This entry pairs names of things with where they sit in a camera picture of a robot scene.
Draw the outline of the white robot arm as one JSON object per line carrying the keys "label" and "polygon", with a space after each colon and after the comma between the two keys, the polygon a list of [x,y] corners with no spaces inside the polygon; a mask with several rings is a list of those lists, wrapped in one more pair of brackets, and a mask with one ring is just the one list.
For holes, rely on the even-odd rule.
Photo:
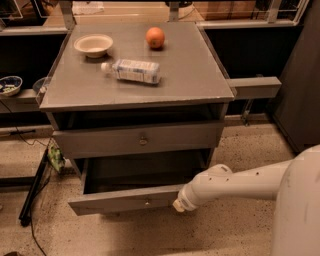
{"label": "white robot arm", "polygon": [[193,211],[221,197],[274,199],[270,256],[320,256],[320,146],[294,159],[234,173],[215,165],[185,184],[173,202]]}

